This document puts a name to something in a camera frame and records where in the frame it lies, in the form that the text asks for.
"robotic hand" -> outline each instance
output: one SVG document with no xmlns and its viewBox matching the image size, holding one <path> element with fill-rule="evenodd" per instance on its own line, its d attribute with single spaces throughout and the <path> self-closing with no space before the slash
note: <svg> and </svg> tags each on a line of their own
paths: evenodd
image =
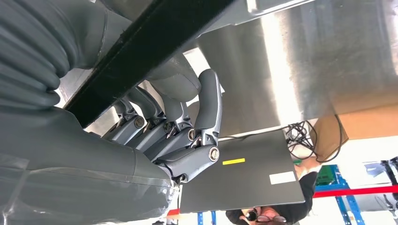
<svg viewBox="0 0 398 225">
<path fill-rule="evenodd" d="M 115 104 L 120 121 L 103 138 L 133 147 L 166 171 L 177 183 L 188 182 L 218 160 L 222 101 L 217 74 L 211 70 L 199 76 L 200 110 L 192 126 L 187 105 L 161 92 L 165 113 L 144 89 L 134 88 Z M 140 106 L 148 123 L 137 114 Z"/>
<path fill-rule="evenodd" d="M 217 74 L 211 69 L 203 71 L 199 76 L 199 81 L 202 84 L 202 90 L 199 93 L 200 109 L 195 127 L 182 129 L 181 124 L 178 125 L 175 122 L 177 130 L 182 130 L 174 135 L 173 140 L 180 141 L 171 144 L 169 139 L 164 140 L 163 142 L 169 144 L 166 145 L 167 149 L 171 151 L 167 153 L 163 151 L 166 148 L 161 149 L 154 161 L 159 167 L 169 171 L 177 183 L 189 182 L 219 158 L 217 144 L 222 116 L 220 83 Z"/>
</svg>

